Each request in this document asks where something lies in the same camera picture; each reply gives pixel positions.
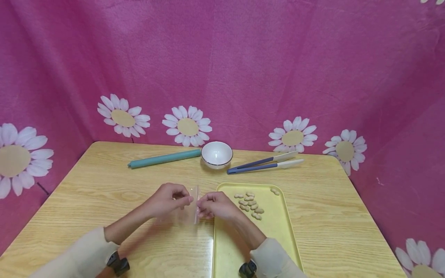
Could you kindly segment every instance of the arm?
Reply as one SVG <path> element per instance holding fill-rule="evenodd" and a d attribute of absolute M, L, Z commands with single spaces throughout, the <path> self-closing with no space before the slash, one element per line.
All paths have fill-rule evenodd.
<path fill-rule="evenodd" d="M 152 218 L 189 205 L 193 198 L 183 185 L 163 184 L 142 205 L 105 228 L 97 228 L 76 241 L 62 255 L 49 262 L 31 278 L 96 277 L 110 256 L 137 228 Z"/>
<path fill-rule="evenodd" d="M 220 217 L 237 230 L 251 250 L 258 278 L 306 278 L 278 241 L 267 238 L 223 192 L 206 194 L 198 201 L 198 207 L 200 217 Z"/>

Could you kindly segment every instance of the white bowl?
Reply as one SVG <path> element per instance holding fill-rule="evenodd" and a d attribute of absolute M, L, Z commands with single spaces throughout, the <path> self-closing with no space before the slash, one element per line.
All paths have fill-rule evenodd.
<path fill-rule="evenodd" d="M 222 169 L 229 165 L 233 157 L 232 148 L 226 143 L 210 142 L 205 144 L 201 150 L 201 158 L 204 163 L 212 169 Z"/>

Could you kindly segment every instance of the white daisy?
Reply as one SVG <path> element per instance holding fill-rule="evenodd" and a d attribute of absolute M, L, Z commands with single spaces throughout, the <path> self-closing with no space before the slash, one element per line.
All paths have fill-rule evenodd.
<path fill-rule="evenodd" d="M 396 248 L 396 256 L 408 278 L 445 277 L 445 250 L 438 249 L 431 261 L 431 252 L 426 242 L 417 244 L 412 238 L 406 240 L 406 251 Z"/>
<path fill-rule="evenodd" d="M 426 3 L 428 2 L 428 0 L 420 0 L 421 3 Z M 436 5 L 440 5 L 443 4 L 445 2 L 445 0 L 437 0 L 436 1 Z"/>
<path fill-rule="evenodd" d="M 139 134 L 145 134 L 143 128 L 150 126 L 150 116 L 139 115 L 142 110 L 140 106 L 128 109 L 128 100 L 119 100 L 115 94 L 111 94 L 110 98 L 101 96 L 101 100 L 105 105 L 98 103 L 97 111 L 105 117 L 104 122 L 107 125 L 114 126 L 117 134 L 122 133 L 125 137 L 140 137 Z"/>
<path fill-rule="evenodd" d="M 194 106 L 189 106 L 189 111 L 184 106 L 171 109 L 173 115 L 165 114 L 165 120 L 162 124 L 169 127 L 167 134 L 176 136 L 174 141 L 178 144 L 188 147 L 190 144 L 198 147 L 204 144 L 204 141 L 209 140 L 206 132 L 212 131 L 209 126 L 210 119 L 202 117 L 202 111 Z"/>
<path fill-rule="evenodd" d="M 274 132 L 269 133 L 269 137 L 274 139 L 269 142 L 269 146 L 276 146 L 274 152 L 288 153 L 298 151 L 304 152 L 304 147 L 309 147 L 314 144 L 318 136 L 312 134 L 317 129 L 315 125 L 307 126 L 309 119 L 301 120 L 298 116 L 293 122 L 285 120 L 282 128 L 274 129 Z"/>
<path fill-rule="evenodd" d="M 357 171 L 359 163 L 364 162 L 363 152 L 368 148 L 365 144 L 363 136 L 357 138 L 355 130 L 343 130 L 340 136 L 334 136 L 331 141 L 324 144 L 328 149 L 324 150 L 324 154 L 336 157 L 348 176 L 351 175 L 351 167 Z"/>
<path fill-rule="evenodd" d="M 43 147 L 48 138 L 37 135 L 33 127 L 25 127 L 20 132 L 13 124 L 0 127 L 0 199 L 12 190 L 17 196 L 23 188 L 34 185 L 34 177 L 44 177 L 53 166 L 48 159 L 53 156 L 52 149 Z"/>

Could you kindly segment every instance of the left hand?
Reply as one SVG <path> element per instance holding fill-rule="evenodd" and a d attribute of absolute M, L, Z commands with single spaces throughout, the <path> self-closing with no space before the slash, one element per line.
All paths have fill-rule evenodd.
<path fill-rule="evenodd" d="M 165 183 L 140 208 L 148 214 L 148 218 L 157 218 L 177 208 L 190 205 L 191 202 L 193 197 L 185 186 Z"/>

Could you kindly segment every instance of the teal rolling pin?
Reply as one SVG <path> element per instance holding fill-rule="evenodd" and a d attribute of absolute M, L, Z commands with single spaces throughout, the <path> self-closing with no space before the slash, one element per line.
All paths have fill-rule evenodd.
<path fill-rule="evenodd" d="M 194 149 L 186 152 L 171 153 L 171 154 L 161 155 L 158 157 L 150 157 L 146 159 L 134 160 L 128 164 L 128 167 L 134 169 L 175 160 L 198 157 L 200 155 L 201 155 L 201 149 Z"/>

